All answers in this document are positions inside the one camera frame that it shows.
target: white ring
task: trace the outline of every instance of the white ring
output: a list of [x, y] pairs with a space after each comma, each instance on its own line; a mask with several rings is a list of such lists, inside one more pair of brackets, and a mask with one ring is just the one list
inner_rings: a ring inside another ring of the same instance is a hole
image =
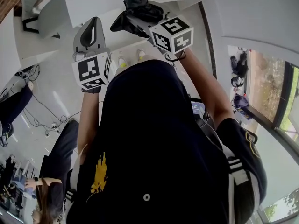
[[150, 195], [149, 194], [144, 194], [143, 199], [147, 202], [150, 200]]

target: white cube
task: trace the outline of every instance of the white cube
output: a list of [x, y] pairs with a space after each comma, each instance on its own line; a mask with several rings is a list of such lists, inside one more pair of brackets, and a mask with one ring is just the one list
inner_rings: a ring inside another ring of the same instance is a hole
[[108, 84], [111, 60], [107, 52], [72, 64], [75, 79], [84, 90]]
[[193, 45], [194, 28], [177, 16], [149, 28], [154, 45], [176, 54]]

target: forearm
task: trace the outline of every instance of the forearm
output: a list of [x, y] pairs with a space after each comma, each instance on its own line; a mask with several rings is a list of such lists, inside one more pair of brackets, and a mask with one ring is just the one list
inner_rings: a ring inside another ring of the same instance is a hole
[[[44, 179], [44, 181], [46, 182], [46, 184], [47, 184], [48, 186], [50, 186], [51, 183], [53, 183], [53, 182], [62, 183], [60, 179], [56, 179], [56, 178], [45, 177], [45, 178], [43, 178], [43, 179]], [[43, 184], [42, 179], [39, 178], [39, 179], [38, 179], [38, 183], [37, 183], [37, 185], [42, 185], [42, 184]]]
[[230, 101], [212, 74], [210, 74], [197, 57], [185, 50], [186, 58], [180, 60], [192, 80], [202, 102], [210, 113], [215, 128], [226, 118], [234, 118]]
[[84, 93], [79, 131], [78, 153], [86, 144], [90, 144], [99, 127], [99, 94]]

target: white shoe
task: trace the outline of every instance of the white shoe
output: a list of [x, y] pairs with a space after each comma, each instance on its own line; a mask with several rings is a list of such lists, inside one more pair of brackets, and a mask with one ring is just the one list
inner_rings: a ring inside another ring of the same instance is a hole
[[31, 91], [33, 91], [33, 87], [34, 87], [34, 85], [33, 85], [33, 82], [32, 82], [32, 81], [28, 81], [27, 86], [29, 87], [29, 89], [30, 89]]
[[143, 58], [145, 55], [146, 55], [146, 54], [145, 54], [145, 51], [142, 50], [142, 49], [139, 49], [139, 50], [137, 51], [138, 61], [141, 61], [142, 58]]
[[126, 61], [126, 59], [124, 57], [121, 56], [118, 58], [118, 66], [120, 68], [128, 67], [128, 62]]

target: green grass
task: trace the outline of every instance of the green grass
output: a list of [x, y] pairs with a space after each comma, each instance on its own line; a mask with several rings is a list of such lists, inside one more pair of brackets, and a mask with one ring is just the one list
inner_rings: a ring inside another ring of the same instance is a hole
[[284, 117], [283, 117], [281, 125], [280, 125], [280, 129], [282, 129], [282, 130], [289, 130], [289, 128], [292, 126], [292, 123], [289, 120], [289, 114], [291, 112], [291, 108], [292, 108], [293, 101], [295, 98], [295, 93], [296, 93], [297, 84], [298, 84], [298, 77], [299, 77], [299, 69], [294, 68], [291, 93], [290, 93], [288, 104], [286, 106]]

